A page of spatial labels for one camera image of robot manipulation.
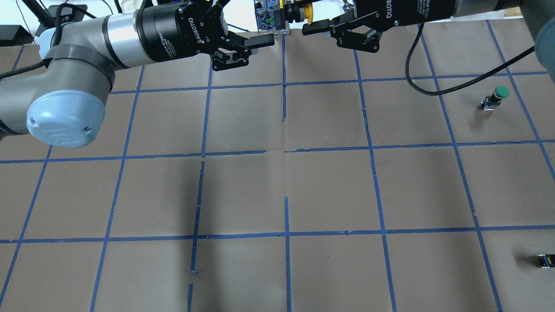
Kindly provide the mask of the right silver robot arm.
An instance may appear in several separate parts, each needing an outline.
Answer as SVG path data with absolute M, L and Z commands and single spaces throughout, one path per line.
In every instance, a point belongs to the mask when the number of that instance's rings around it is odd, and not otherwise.
M 514 55 L 488 75 L 504 70 L 528 55 L 535 55 L 551 78 L 554 77 L 554 2 L 552 0 L 355 0 L 353 8 L 333 19 L 303 26 L 304 36 L 326 33 L 340 48 L 376 53 L 381 36 L 392 29 L 425 25 L 418 37 L 425 38 L 440 73 L 461 69 L 464 74 L 478 73 L 501 57 L 494 51 L 492 39 L 486 39 L 486 22 L 458 19 L 517 8 L 522 13 L 520 27 L 515 22 L 499 21 L 507 41 L 532 48 Z

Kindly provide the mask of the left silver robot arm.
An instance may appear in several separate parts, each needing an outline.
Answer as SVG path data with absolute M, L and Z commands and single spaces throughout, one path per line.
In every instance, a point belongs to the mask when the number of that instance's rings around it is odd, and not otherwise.
M 248 65 L 272 34 L 245 38 L 228 30 L 226 0 L 187 0 L 76 23 L 56 21 L 40 44 L 39 75 L 1 75 L 1 137 L 31 134 L 51 145 L 93 142 L 116 71 L 209 55 L 214 71 Z

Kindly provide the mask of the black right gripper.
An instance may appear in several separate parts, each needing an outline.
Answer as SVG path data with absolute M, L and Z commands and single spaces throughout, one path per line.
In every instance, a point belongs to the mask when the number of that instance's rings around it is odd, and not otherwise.
M 354 51 L 376 53 L 382 34 L 397 26 L 411 26 L 453 15 L 454 0 L 355 0 L 351 20 L 318 20 L 302 27 L 308 36 L 328 33 L 337 37 L 343 29 L 343 47 Z

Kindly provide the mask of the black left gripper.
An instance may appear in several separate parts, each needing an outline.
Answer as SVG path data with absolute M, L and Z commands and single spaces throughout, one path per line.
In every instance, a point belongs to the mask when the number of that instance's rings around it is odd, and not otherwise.
M 185 0 L 142 6 L 134 14 L 139 48 L 135 66 L 150 65 L 200 54 L 209 55 L 214 71 L 240 68 L 258 48 L 275 44 L 273 34 L 250 38 L 227 30 L 226 0 Z

